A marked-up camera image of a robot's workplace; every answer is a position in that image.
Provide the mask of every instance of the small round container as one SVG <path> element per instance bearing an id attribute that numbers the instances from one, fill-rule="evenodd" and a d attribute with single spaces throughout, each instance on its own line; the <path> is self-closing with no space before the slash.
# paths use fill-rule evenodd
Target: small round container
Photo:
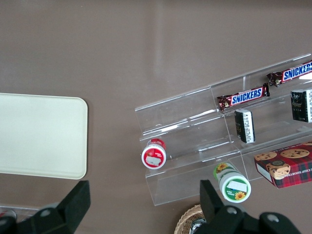
<path id="1" fill-rule="evenodd" d="M 151 139 L 142 152 L 142 162 L 149 169 L 159 169 L 166 162 L 166 145 L 158 138 Z"/>
<path id="2" fill-rule="evenodd" d="M 224 198 L 233 203 L 245 201 L 251 193 L 249 181 L 229 163 L 220 163 L 214 169 Z"/>

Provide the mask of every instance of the wicker basket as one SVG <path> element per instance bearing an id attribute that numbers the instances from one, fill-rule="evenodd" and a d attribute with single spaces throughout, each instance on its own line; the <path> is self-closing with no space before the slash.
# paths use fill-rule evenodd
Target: wicker basket
<path id="1" fill-rule="evenodd" d="M 192 223 L 199 218 L 205 219 L 200 205 L 195 205 L 182 215 L 174 234 L 189 234 Z"/>

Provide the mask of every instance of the clear acrylic display rack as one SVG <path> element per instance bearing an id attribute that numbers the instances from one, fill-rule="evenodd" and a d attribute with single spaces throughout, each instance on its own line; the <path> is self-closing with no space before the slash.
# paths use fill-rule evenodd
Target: clear acrylic display rack
<path id="1" fill-rule="evenodd" d="M 221 162 L 233 164 L 249 181 L 261 175 L 254 155 L 309 140 L 312 125 L 293 120 L 291 90 L 312 88 L 309 75 L 270 86 L 270 97 L 246 102 L 220 111 L 216 97 L 262 86 L 268 73 L 283 71 L 312 60 L 299 56 L 200 90 L 136 108 L 142 130 L 142 148 L 153 138 L 166 143 L 167 161 L 157 170 L 147 169 L 146 181 L 154 205 L 199 194 L 201 179 L 213 176 Z M 236 135 L 234 111 L 252 111 L 255 143 L 245 144 Z"/>

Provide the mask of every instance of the red plaid box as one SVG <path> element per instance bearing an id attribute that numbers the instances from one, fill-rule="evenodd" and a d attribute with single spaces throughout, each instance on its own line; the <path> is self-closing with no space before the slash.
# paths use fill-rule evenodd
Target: red plaid box
<path id="1" fill-rule="evenodd" d="M 254 156 L 256 168 L 278 188 L 312 180 L 312 141 Z"/>

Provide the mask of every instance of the gray tabletop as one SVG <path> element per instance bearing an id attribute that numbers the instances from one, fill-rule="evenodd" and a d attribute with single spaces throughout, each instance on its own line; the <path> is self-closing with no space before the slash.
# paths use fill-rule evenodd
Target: gray tabletop
<path id="1" fill-rule="evenodd" d="M 88 103 L 92 205 L 78 233 L 173 233 L 199 197 L 153 205 L 134 109 L 309 53 L 311 22 L 308 0 L 2 0 L 0 92 Z M 0 203 L 41 207 L 76 183 L 1 174 Z M 311 232 L 310 183 L 251 186 L 250 215 L 279 212 Z"/>

